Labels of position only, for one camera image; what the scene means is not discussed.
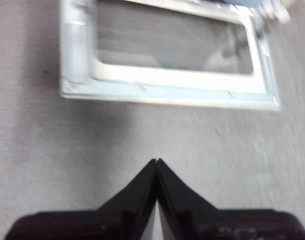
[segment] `white frame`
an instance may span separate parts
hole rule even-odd
[[[253,11],[233,11],[213,3],[186,0],[126,1],[244,25],[253,73],[198,72],[102,63],[93,54],[97,49],[92,23],[94,15],[91,13],[93,0],[80,0],[81,7],[76,7],[75,0],[62,0],[60,70],[63,97],[278,109],[280,103],[268,46],[263,36],[261,39],[256,36],[262,19],[254,16]]]

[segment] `floor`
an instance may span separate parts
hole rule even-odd
[[[218,208],[305,226],[305,10],[268,35],[270,112],[60,97],[58,2],[0,0],[0,240],[23,215],[97,208],[152,158]]]

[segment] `black object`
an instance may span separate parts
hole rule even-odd
[[[20,218],[5,240],[139,240],[158,200],[176,240],[305,240],[297,218],[274,210],[218,210],[161,160],[151,160],[97,211]]]

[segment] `metal frame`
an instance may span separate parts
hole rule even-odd
[[[278,109],[280,103],[262,19],[242,7],[186,0],[128,0],[245,26],[252,74],[105,64],[93,55],[93,0],[61,2],[61,94],[66,98]]]

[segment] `rectangular frame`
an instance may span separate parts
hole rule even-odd
[[[197,72],[105,64],[96,49],[93,0],[61,2],[61,92],[64,97],[198,106],[278,109],[275,77],[263,21],[254,11],[186,0],[126,0],[243,24],[253,74]]]

